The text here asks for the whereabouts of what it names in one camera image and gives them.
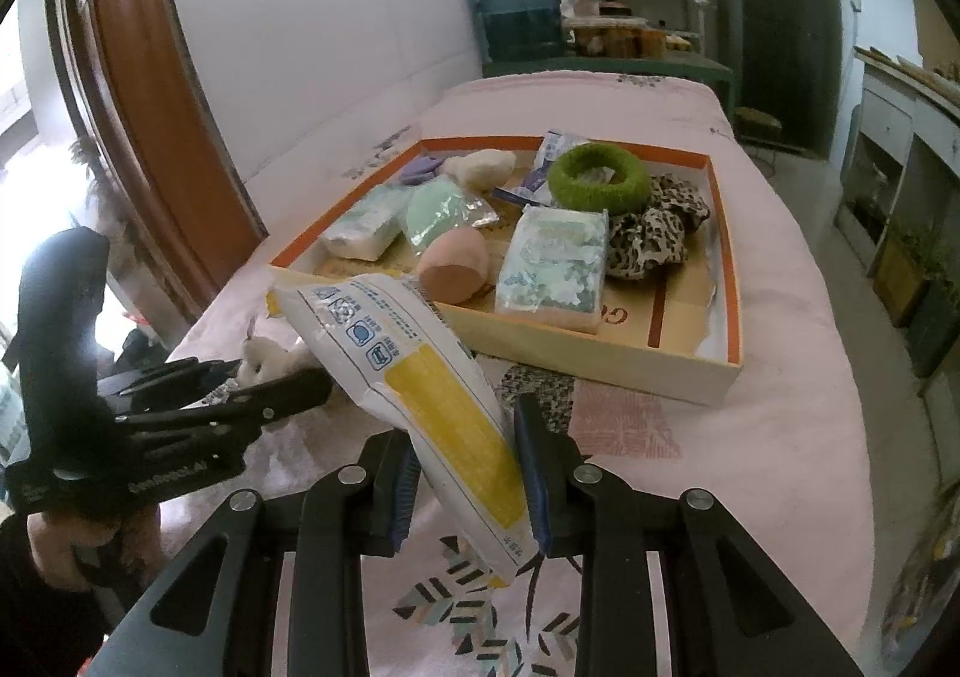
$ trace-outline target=black refrigerator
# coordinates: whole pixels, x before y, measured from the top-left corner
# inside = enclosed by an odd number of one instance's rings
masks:
[[[795,146],[820,146],[829,120],[829,2],[717,0],[718,59],[739,79],[738,104],[775,116]]]

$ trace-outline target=pink bedsheet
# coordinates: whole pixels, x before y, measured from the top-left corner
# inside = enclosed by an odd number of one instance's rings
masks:
[[[428,138],[548,129],[709,154],[743,307],[743,372],[723,406],[577,380],[570,434],[637,489],[670,496],[691,487],[712,490],[853,647],[872,581],[869,464],[851,367],[800,228],[736,145],[712,92],[696,83],[570,71],[507,76],[457,87],[421,118]],[[317,216],[347,188],[331,185],[329,197],[318,199]],[[262,263],[284,242],[267,242],[238,271],[175,356],[237,356],[248,317],[263,313],[270,275]],[[278,319],[261,319],[257,332],[282,343],[296,338]],[[491,381],[510,367],[491,359],[483,365]],[[302,490],[355,459],[366,436],[381,429],[342,394],[293,418],[248,450],[242,477],[164,504],[168,548],[183,543],[229,490],[254,487],[267,498]],[[477,568],[469,545],[421,484],[400,555],[364,563],[371,673],[487,674],[498,666],[526,675],[539,666],[572,674],[575,568],[546,562],[535,590],[533,571],[509,589],[490,589]],[[528,629],[524,610],[531,599]],[[477,601],[483,603],[458,606]]]

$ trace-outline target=packaged diaper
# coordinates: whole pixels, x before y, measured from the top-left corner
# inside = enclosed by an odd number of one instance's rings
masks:
[[[497,314],[595,333],[603,307],[607,212],[528,205],[496,284]]]
[[[440,504],[510,583],[536,555],[512,435],[479,365],[412,284],[362,274],[275,295],[354,403],[410,434]]]
[[[373,187],[326,228],[320,240],[334,257],[378,260],[400,235],[397,217],[406,208],[410,193],[408,187],[397,184]]]

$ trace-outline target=white plastic package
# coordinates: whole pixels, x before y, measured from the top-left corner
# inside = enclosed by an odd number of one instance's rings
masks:
[[[606,211],[525,207],[497,279],[494,311],[596,333],[607,235]]]
[[[320,240],[334,257],[373,262],[400,235],[397,217],[410,199],[409,187],[380,184],[357,200]]]
[[[546,183],[546,175],[550,166],[554,164],[560,155],[570,151],[581,143],[589,143],[589,138],[580,135],[574,135],[568,132],[556,132],[549,130],[541,141],[541,146],[536,150],[533,166],[515,187],[496,187],[493,190],[493,197],[499,197],[506,202],[517,205],[547,205],[556,206],[553,199],[553,193],[550,191],[550,185]],[[584,181],[602,181],[610,182],[613,178],[613,170],[609,167],[592,167],[580,176]]]
[[[483,227],[499,221],[491,204],[440,175],[412,191],[403,215],[403,232],[417,254],[455,227]]]
[[[510,583],[536,554],[520,466],[496,395],[453,331],[408,282],[386,274],[275,296],[357,406],[410,434],[440,503]]]

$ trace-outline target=green knitted ring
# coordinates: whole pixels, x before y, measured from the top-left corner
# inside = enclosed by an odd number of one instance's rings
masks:
[[[609,167],[613,181],[583,180],[592,167]],[[554,199],[573,211],[603,211],[611,216],[639,212],[650,199],[650,175],[643,162],[612,143],[582,143],[565,151],[546,175]]]

